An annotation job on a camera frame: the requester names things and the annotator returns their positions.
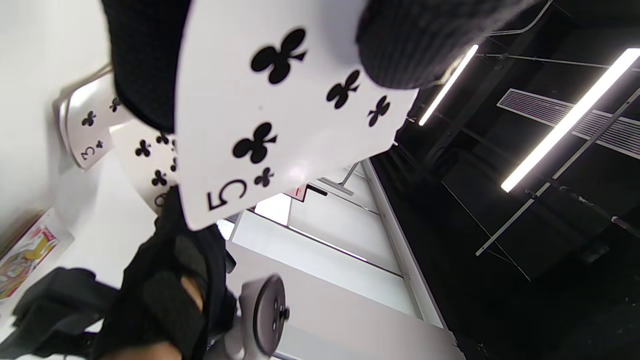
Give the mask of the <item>person's right hand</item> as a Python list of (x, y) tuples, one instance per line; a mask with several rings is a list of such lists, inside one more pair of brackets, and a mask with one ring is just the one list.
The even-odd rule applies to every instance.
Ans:
[(236, 297), (226, 280), (226, 239), (217, 225), (190, 230), (179, 189), (170, 187), (153, 235), (123, 272), (91, 358), (165, 344), (180, 360), (202, 360), (210, 341), (233, 325)]

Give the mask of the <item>person's left hand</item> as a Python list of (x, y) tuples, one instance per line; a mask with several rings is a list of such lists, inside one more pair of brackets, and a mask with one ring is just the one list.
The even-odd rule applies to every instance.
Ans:
[[(175, 83), (189, 0), (104, 0), (114, 88), (122, 104), (159, 132), (175, 131)], [(370, 0), (355, 43), (366, 74), (393, 90), (428, 88), (464, 50), (502, 28), (532, 0)]]

